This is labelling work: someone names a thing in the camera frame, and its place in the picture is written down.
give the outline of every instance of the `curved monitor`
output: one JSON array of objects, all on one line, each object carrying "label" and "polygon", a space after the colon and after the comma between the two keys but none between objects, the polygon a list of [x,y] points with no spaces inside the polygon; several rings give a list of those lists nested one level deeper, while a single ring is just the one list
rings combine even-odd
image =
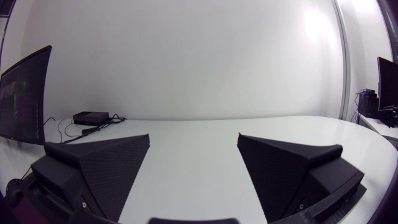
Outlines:
[{"label": "curved monitor", "polygon": [[0,136],[44,144],[44,83],[51,48],[30,54],[1,75]]},{"label": "curved monitor", "polygon": [[379,64],[379,110],[398,106],[398,65],[384,58],[377,58]]}]

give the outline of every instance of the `black cable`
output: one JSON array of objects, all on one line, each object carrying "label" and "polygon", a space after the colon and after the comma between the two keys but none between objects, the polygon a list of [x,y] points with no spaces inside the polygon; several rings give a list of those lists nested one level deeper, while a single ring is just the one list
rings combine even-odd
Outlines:
[{"label": "black cable", "polygon": [[352,122],[353,121],[353,118],[354,118],[354,116],[355,116],[355,114],[356,114],[356,112],[358,112],[358,114],[356,115],[356,118],[355,118],[355,121],[356,121],[356,123],[358,124],[359,123],[359,106],[358,106],[358,103],[356,102],[356,99],[358,99],[358,96],[362,93],[362,91],[363,90],[366,90],[366,89],[361,89],[361,90],[359,90],[358,92],[356,92],[355,93],[355,100],[354,100],[354,102],[355,102],[355,105],[356,105],[356,110],[355,110],[355,112],[354,112],[354,114],[353,114],[353,116],[351,117],[351,119],[350,119],[350,122]]},{"label": "black cable", "polygon": [[63,120],[65,120],[66,118],[63,118],[59,123],[58,123],[58,132],[60,133],[60,135],[61,135],[61,141],[60,141],[60,143],[62,143],[62,132],[60,131],[60,124],[62,123],[62,121]]},{"label": "black cable", "polygon": [[94,130],[92,130],[90,132],[87,132],[85,134],[82,134],[80,136],[76,136],[74,139],[70,139],[70,140],[64,141],[64,142],[62,142],[62,144],[66,144],[66,143],[70,143],[70,142],[76,141],[77,139],[81,139],[83,137],[86,137],[89,134],[93,134],[93,133],[95,133],[97,131],[100,131],[101,129],[108,127],[110,124],[119,124],[119,123],[121,123],[121,122],[123,122],[125,120],[126,120],[126,118],[120,118],[119,115],[114,114],[112,116],[112,118],[109,119],[108,122],[102,124],[101,126],[98,126],[98,128],[96,128],[96,129],[94,129]]},{"label": "black cable", "polygon": [[63,130],[63,132],[64,132],[68,137],[70,137],[70,138],[78,137],[78,136],[76,136],[76,135],[69,135],[69,134],[67,133],[67,128],[72,124],[72,121],[73,121],[73,118],[70,120],[70,123],[68,124],[68,126],[66,126],[65,129]]},{"label": "black cable", "polygon": [[54,121],[55,121],[55,118],[53,118],[53,117],[50,117],[50,118],[48,118],[45,122],[44,122],[44,124],[43,125],[45,125],[50,119],[53,119]]},{"label": "black cable", "polygon": [[29,167],[29,169],[26,171],[26,173],[22,176],[22,178],[21,178],[21,180],[23,180],[24,179],[24,177],[26,176],[26,174],[30,171],[30,169],[31,169],[32,167]]},{"label": "black cable", "polygon": [[352,122],[353,121],[353,118],[354,118],[354,116],[355,116],[355,113],[358,111],[358,109],[356,109],[355,110],[355,112],[354,112],[354,114],[353,114],[353,117],[350,119],[350,122]]}]

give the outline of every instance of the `desk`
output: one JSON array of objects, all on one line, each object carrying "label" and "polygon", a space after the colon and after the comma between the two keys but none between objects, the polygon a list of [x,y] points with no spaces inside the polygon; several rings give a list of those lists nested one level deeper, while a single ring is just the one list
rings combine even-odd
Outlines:
[{"label": "desk", "polygon": [[[60,129],[68,124],[64,121]],[[68,134],[85,126],[72,125]],[[46,139],[59,141],[56,123]],[[217,121],[126,121],[76,141],[90,142],[149,133],[150,148],[132,186],[119,222],[147,223],[151,217],[219,219],[266,223],[243,159],[238,133],[299,144],[341,144],[342,157],[365,173],[368,189],[342,223],[366,223],[394,174],[398,152],[379,134],[354,123],[316,116]],[[18,149],[0,139],[0,187],[21,177],[42,149]]]},{"label": "desk", "polygon": [[359,124],[363,125],[363,123],[373,131],[390,140],[391,143],[397,147],[396,142],[398,141],[398,128],[388,128],[388,126],[379,119],[367,118],[361,114],[361,116],[359,116]]}]

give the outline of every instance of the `power cord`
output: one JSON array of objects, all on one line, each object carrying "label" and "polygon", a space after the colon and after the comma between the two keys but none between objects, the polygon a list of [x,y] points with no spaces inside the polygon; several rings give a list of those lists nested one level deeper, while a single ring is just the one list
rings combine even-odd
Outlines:
[{"label": "power cord", "polygon": [[55,118],[53,118],[53,117],[50,117],[50,118],[48,118],[45,122],[44,122],[44,124],[43,124],[43,126],[50,120],[50,119],[52,119],[52,120],[54,120],[55,121]]},{"label": "power cord", "polygon": [[62,121],[64,121],[66,118],[63,118],[59,123],[58,123],[58,127],[57,127],[57,129],[58,129],[58,132],[60,133],[60,135],[61,135],[61,141],[60,141],[60,143],[62,143],[62,132],[60,131],[60,124],[62,123]]},{"label": "power cord", "polygon": [[29,166],[29,169],[26,171],[26,173],[22,176],[22,178],[21,178],[21,180],[24,180],[24,177],[26,176],[26,174],[30,171],[30,169],[31,169],[32,167],[31,166]]},{"label": "power cord", "polygon": [[89,134],[93,134],[93,133],[95,133],[95,132],[97,132],[97,131],[100,131],[101,129],[108,127],[110,124],[119,124],[119,123],[122,123],[122,122],[125,121],[125,120],[126,120],[126,118],[121,118],[121,117],[119,117],[119,115],[114,114],[114,115],[112,116],[112,118],[109,119],[108,122],[102,124],[101,126],[98,126],[98,127],[95,127],[95,128],[84,129],[84,130],[82,131],[82,135],[80,135],[80,136],[69,136],[69,135],[67,135],[67,136],[69,136],[69,137],[75,137],[75,138],[70,139],[70,140],[67,140],[67,141],[64,141],[64,142],[61,142],[61,143],[62,143],[62,144],[67,144],[67,143],[76,141],[77,139],[81,139],[81,138],[83,138],[83,137],[88,136]]}]

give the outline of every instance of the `black device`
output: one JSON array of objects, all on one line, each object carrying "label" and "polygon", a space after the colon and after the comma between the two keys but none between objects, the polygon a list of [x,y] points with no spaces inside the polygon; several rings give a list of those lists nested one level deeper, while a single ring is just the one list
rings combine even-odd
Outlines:
[{"label": "black device", "polygon": [[379,109],[398,106],[398,65],[378,57],[379,65]]},{"label": "black device", "polygon": [[162,218],[151,218],[148,224],[239,224],[234,218],[227,218],[223,220],[167,220]]},{"label": "black device", "polygon": [[83,111],[73,115],[75,124],[101,126],[110,120],[108,112]]},{"label": "black device", "polygon": [[239,134],[238,148],[269,223],[301,223],[303,217],[336,223],[365,191],[360,185],[364,174],[340,157],[339,145],[306,146]]},{"label": "black device", "polygon": [[24,196],[21,190],[22,183],[23,181],[21,179],[12,179],[7,184],[5,199],[11,208],[17,206]]},{"label": "black device", "polygon": [[359,93],[358,111],[367,118],[378,119],[379,98],[374,90],[366,89]]},{"label": "black device", "polygon": [[379,119],[387,126],[398,125],[398,65],[378,57],[379,65]]},{"label": "black device", "polygon": [[148,148],[148,134],[82,144],[48,142],[46,156],[31,165],[22,193],[50,223],[90,217],[117,222]]},{"label": "black device", "polygon": [[51,46],[7,69],[0,80],[0,136],[43,145],[43,97]]}]

